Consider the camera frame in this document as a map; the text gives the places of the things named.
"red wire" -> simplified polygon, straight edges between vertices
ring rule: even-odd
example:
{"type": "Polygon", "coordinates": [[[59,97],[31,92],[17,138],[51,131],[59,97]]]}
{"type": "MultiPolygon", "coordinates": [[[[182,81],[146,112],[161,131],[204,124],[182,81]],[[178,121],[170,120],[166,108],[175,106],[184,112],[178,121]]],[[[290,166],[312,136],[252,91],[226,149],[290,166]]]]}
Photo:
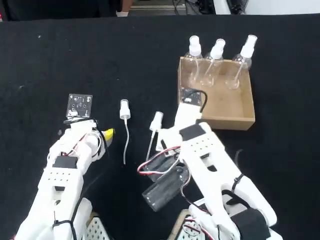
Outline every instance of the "red wire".
{"type": "Polygon", "coordinates": [[[196,231],[196,232],[198,232],[198,233],[201,233],[201,231],[200,231],[199,229],[197,229],[197,228],[195,228],[195,227],[193,227],[193,226],[189,226],[189,225],[184,224],[183,227],[187,227],[187,228],[189,228],[189,229],[192,229],[193,231],[196,231]]]}
{"type": "Polygon", "coordinates": [[[173,146],[173,147],[167,148],[167,149],[165,149],[165,150],[157,153],[154,157],[152,157],[152,158],[149,159],[148,161],[145,161],[144,163],[142,163],[142,164],[137,168],[136,171],[137,171],[139,174],[141,174],[141,175],[151,175],[151,174],[153,174],[152,172],[150,172],[150,173],[140,173],[140,170],[141,170],[141,168],[143,168],[145,165],[147,165],[148,163],[150,163],[152,160],[154,160],[156,157],[160,156],[161,154],[167,153],[167,152],[169,152],[169,151],[171,151],[171,150],[178,149],[178,148],[180,148],[180,146],[173,146]]]}

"black strap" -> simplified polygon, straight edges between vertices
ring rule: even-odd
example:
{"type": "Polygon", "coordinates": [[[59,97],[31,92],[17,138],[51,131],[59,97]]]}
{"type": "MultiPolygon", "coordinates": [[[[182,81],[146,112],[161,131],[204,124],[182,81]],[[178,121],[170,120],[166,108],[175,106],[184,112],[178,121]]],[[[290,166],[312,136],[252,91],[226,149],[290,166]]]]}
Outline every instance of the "black strap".
{"type": "Polygon", "coordinates": [[[77,234],[76,234],[76,230],[74,227],[74,222],[71,220],[63,220],[63,221],[55,220],[52,225],[52,229],[56,226],[61,225],[61,224],[70,224],[73,240],[77,240],[77,234]]]}
{"type": "Polygon", "coordinates": [[[237,184],[240,182],[240,180],[242,179],[243,176],[244,176],[244,174],[241,173],[240,176],[238,176],[238,177],[236,177],[236,178],[234,179],[234,183],[233,183],[232,188],[231,188],[231,192],[232,192],[232,193],[235,192],[236,186],[237,186],[237,184]]]}

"white spray cap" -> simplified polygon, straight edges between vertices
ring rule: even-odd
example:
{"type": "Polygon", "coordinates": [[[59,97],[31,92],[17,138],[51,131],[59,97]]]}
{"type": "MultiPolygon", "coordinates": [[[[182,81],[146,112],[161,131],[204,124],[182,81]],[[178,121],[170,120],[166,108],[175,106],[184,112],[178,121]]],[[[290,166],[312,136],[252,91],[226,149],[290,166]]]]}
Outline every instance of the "white spray cap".
{"type": "Polygon", "coordinates": [[[196,35],[193,35],[189,39],[190,45],[189,45],[189,53],[197,57],[201,54],[201,45],[199,41],[199,37],[196,35]]]}
{"type": "Polygon", "coordinates": [[[250,59],[255,51],[255,45],[257,41],[257,36],[248,35],[245,44],[243,45],[240,55],[244,58],[250,59]]]}
{"type": "Polygon", "coordinates": [[[226,45],[226,41],[222,38],[219,38],[215,41],[215,45],[212,47],[210,56],[213,59],[220,59],[222,54],[224,53],[224,47],[226,45]]]}
{"type": "Polygon", "coordinates": [[[159,132],[159,130],[162,127],[162,118],[164,117],[164,114],[160,111],[156,111],[154,118],[150,124],[150,130],[153,132],[159,132]]]}

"cardboard box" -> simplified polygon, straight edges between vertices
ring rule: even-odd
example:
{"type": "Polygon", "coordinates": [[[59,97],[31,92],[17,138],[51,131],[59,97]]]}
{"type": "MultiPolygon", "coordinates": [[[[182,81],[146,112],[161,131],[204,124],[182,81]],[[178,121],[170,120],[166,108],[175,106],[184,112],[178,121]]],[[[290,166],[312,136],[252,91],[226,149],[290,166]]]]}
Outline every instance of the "cardboard box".
{"type": "MultiPolygon", "coordinates": [[[[184,74],[190,71],[190,64],[180,58],[178,67],[178,102],[181,101],[181,87],[203,90],[208,95],[208,102],[203,110],[204,119],[213,129],[248,130],[256,121],[249,72],[240,76],[240,85],[230,90],[225,84],[226,73],[230,68],[238,68],[231,60],[224,60],[213,86],[204,86],[198,82],[189,85],[184,74]]],[[[208,69],[209,60],[199,61],[200,76],[208,69]]]]}

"black table surface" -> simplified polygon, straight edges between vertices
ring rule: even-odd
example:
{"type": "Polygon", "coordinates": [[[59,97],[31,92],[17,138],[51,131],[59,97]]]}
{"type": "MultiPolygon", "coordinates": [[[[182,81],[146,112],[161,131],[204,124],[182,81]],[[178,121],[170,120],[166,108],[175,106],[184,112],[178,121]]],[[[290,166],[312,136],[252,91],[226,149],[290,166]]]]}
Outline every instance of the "black table surface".
{"type": "MultiPolygon", "coordinates": [[[[151,185],[136,168],[147,153],[155,111],[164,128],[177,110],[177,67],[189,37],[204,52],[226,40],[226,59],[248,34],[258,36],[251,68],[256,123],[248,131],[217,130],[233,158],[275,209],[284,239],[319,232],[320,15],[161,16],[44,20],[0,24],[0,234],[8,239],[27,216],[49,147],[64,129],[68,94],[93,95],[91,115],[115,128],[110,157],[92,164],[87,192],[93,210],[116,240],[166,239],[188,204],[177,196],[153,212],[141,193],[151,185]],[[119,119],[130,102],[130,142],[119,119]]],[[[194,183],[192,200],[201,194],[194,183]]]]}

